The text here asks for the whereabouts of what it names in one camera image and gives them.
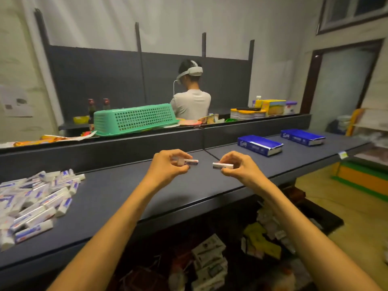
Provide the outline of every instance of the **basket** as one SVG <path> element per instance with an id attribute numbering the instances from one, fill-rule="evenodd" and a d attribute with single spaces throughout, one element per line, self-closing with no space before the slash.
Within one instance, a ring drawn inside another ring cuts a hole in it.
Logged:
<path id="1" fill-rule="evenodd" d="M 96 111 L 94 130 L 99 136 L 116 136 L 164 127 L 179 122 L 170 104 Z"/>

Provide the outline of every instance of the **floor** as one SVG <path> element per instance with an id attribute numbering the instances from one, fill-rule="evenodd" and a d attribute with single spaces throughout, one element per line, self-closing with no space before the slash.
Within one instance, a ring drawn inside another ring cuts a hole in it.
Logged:
<path id="1" fill-rule="evenodd" d="M 388 202 L 332 180 L 331 166 L 299 178 L 307 198 L 345 221 L 329 235 L 346 254 L 388 291 L 388 265 L 383 261 L 388 240 Z"/>

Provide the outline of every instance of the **vr headset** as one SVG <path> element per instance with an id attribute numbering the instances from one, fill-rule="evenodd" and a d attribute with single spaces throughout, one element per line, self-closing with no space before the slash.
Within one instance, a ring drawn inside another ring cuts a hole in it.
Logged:
<path id="1" fill-rule="evenodd" d="M 178 84 L 181 84 L 180 78 L 183 77 L 186 74 L 189 74 L 191 76 L 201 76 L 202 75 L 203 69 L 200 66 L 198 66 L 198 64 L 195 61 L 191 60 L 191 62 L 194 64 L 194 66 L 189 68 L 189 69 L 187 69 L 187 71 L 184 71 L 184 72 L 182 72 L 181 74 L 179 74 L 177 76 Z"/>

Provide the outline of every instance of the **hand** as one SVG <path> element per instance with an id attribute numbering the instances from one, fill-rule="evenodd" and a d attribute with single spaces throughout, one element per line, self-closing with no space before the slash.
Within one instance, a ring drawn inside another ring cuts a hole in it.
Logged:
<path id="1" fill-rule="evenodd" d="M 171 183 L 176 176 L 187 173 L 190 167 L 188 165 L 177 166 L 177 161 L 172 160 L 173 157 L 193 158 L 179 149 L 162 150 L 154 155 L 143 180 L 154 185 L 158 191 Z"/>
<path id="2" fill-rule="evenodd" d="M 222 156 L 220 163 L 233 164 L 234 169 L 223 168 L 221 172 L 225 176 L 233 176 L 243 185 L 259 193 L 266 191 L 272 182 L 261 172 L 249 155 L 231 151 Z"/>

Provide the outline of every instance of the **door frame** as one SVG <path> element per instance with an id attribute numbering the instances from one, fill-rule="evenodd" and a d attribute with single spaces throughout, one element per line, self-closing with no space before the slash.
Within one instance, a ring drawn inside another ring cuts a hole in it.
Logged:
<path id="1" fill-rule="evenodd" d="M 370 46 L 375 44 L 377 45 L 377 55 L 374 61 L 372 62 L 371 69 L 369 70 L 368 75 L 365 78 L 365 82 L 357 102 L 356 108 L 360 108 L 362 101 L 364 100 L 366 91 L 368 90 L 369 83 L 371 82 L 372 74 L 373 74 L 374 68 L 376 67 L 377 60 L 379 59 L 381 47 L 383 46 L 383 43 L 384 43 L 384 39 L 376 39 L 376 40 L 370 40 L 370 41 L 365 41 L 360 43 L 352 43 L 352 44 L 341 45 L 341 46 L 336 46 L 331 48 L 313 50 L 311 61 L 310 61 L 310 68 L 307 74 L 305 90 L 303 92 L 302 103 L 300 106 L 300 113 L 308 114 L 311 111 L 311 105 L 314 99 L 315 88 L 317 87 L 318 76 L 319 76 L 319 71 L 321 69 L 323 54 L 332 52 L 332 51 L 357 48 L 360 46 Z"/>

